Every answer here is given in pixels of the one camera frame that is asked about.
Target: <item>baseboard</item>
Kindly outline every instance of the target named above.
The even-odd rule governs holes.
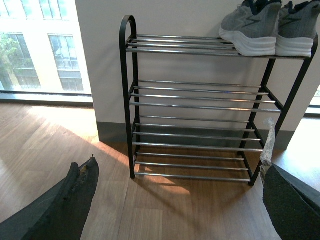
[[[126,143],[127,142],[127,133],[126,133],[126,125],[124,123],[114,123],[114,122],[97,122],[99,140],[104,143]],[[153,132],[160,132],[160,129],[152,128]],[[199,135],[199,130],[190,130],[186,128],[179,129],[170,129],[171,134],[185,134],[185,135]],[[266,141],[268,137],[268,130],[260,130],[260,134],[262,138]],[[286,150],[293,135],[294,131],[280,131],[276,141],[275,141],[275,149],[278,150]],[[215,136],[227,136],[228,137],[236,137],[241,138],[241,132],[231,132],[231,131],[222,131],[222,130],[205,130],[205,134],[215,135]],[[151,141],[156,143],[167,143],[167,137],[143,137],[142,141]],[[208,146],[221,146],[221,147],[230,147],[230,148],[238,148],[238,141],[221,141],[221,140],[206,140],[206,139],[198,139],[198,138],[172,138],[170,140],[171,144],[185,144],[185,145],[208,145]],[[246,148],[260,148],[260,145],[257,142],[248,142],[246,144]]]

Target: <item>window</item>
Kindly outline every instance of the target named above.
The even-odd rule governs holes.
[[[83,92],[81,73],[72,36],[49,36],[63,90]]]
[[[65,0],[40,0],[40,6],[45,19],[68,19]]]
[[[5,90],[41,88],[24,36],[2,33],[0,38],[2,87]]]
[[[0,0],[0,94],[90,95],[77,20],[74,0]]]
[[[34,0],[21,0],[25,16],[27,18],[35,18],[36,14],[36,2]]]
[[[72,36],[49,36],[58,70],[79,70]]]
[[[1,17],[18,18],[19,10],[17,9],[19,0],[0,0]]]

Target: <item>glass window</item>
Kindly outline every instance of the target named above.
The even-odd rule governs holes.
[[[72,36],[49,36],[58,70],[79,70]]]
[[[3,77],[1,83],[5,89],[41,88],[35,66],[22,34],[0,34],[0,56],[0,75]]]
[[[36,16],[35,8],[36,2],[34,0],[21,0],[25,15],[27,18],[34,18]]]
[[[35,69],[24,36],[9,34],[8,37],[17,43],[14,53],[9,57],[13,67]]]
[[[84,86],[81,79],[60,78],[63,90],[67,92],[83,92]]]
[[[20,17],[20,14],[17,8],[17,5],[20,4],[19,0],[3,0],[3,2],[9,17],[11,18]]]
[[[67,19],[68,9],[65,0],[40,0],[45,19]]]
[[[2,18],[9,17],[7,6],[5,5],[4,0],[0,0],[0,17],[2,17]]]
[[[62,19],[68,19],[69,13],[68,13],[68,6],[66,4],[65,0],[58,0],[59,9],[60,9],[60,15]]]

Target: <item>sneaker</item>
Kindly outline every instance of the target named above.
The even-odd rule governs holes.
[[[281,6],[280,0],[245,0],[223,19],[219,35],[244,56],[275,55],[275,26]]]
[[[280,10],[275,53],[278,56],[311,57],[320,0],[304,2],[293,8],[290,1]]]

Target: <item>tree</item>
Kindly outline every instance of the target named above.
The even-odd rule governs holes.
[[[13,40],[5,33],[0,33],[0,73],[3,75],[5,71],[14,72],[15,66],[19,63],[17,50],[19,42]]]

